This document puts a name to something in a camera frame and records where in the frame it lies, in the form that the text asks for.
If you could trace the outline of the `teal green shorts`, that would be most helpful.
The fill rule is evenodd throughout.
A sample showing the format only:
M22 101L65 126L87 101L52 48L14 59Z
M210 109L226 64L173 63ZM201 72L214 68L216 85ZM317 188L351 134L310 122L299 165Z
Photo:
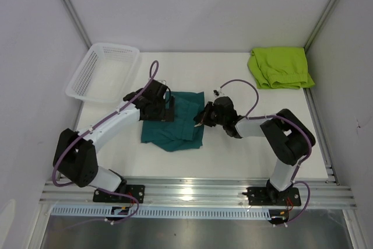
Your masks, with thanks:
M174 121L144 121L140 141L152 143L166 152L199 149L203 146L203 126L194 118L205 106L204 92L172 92Z

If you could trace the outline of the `lime green shorts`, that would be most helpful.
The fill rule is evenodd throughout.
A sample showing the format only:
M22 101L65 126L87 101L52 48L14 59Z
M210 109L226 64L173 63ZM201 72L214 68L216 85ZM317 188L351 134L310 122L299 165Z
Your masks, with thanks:
M303 89L315 86L301 47L253 48L248 68L258 89Z

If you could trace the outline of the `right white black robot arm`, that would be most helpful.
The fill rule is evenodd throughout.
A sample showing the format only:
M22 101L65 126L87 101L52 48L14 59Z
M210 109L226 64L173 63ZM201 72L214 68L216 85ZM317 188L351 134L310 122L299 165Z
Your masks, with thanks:
M248 187L242 194L251 206L285 206L293 199L295 206L301 202L295 177L301 164L307 160L316 140L311 131L289 110L282 109L275 115L245 117L237 114L229 97L209 101L193 119L196 126L220 125L232 138L263 137L277 157L275 169L264 187Z

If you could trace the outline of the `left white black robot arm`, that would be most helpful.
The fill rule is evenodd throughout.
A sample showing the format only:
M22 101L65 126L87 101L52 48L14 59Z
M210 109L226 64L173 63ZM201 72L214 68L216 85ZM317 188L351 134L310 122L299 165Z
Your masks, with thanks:
M53 182L61 173L80 188L94 187L106 191L113 202L126 197L126 179L98 164L97 152L124 128L139 121L174 121L175 98L170 88L150 80L145 87L127 94L115 110L94 125L80 131L61 132L53 160Z

